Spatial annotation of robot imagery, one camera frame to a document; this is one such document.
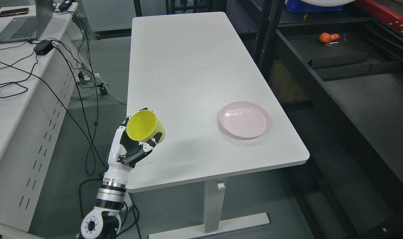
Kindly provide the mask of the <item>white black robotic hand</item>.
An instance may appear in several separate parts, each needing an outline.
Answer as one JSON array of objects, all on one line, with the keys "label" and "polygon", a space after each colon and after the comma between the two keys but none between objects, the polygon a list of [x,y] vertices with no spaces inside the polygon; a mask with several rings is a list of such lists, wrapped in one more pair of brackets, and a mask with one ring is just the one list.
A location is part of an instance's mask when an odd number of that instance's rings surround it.
[{"label": "white black robotic hand", "polygon": [[131,116],[127,116],[117,128],[108,155],[108,170],[103,181],[111,181],[126,185],[129,172],[138,162],[147,157],[159,144],[162,133],[159,132],[148,142],[138,142],[130,139],[126,132],[126,125]]}]

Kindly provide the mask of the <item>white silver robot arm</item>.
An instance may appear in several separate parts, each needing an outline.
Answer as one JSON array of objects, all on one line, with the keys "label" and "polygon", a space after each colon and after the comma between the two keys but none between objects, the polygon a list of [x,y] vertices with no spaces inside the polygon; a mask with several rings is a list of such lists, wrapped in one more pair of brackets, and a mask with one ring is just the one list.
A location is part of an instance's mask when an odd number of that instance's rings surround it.
[{"label": "white silver robot arm", "polygon": [[103,181],[92,211],[84,218],[77,239],[115,239],[121,230],[120,212],[124,206],[125,185]]}]

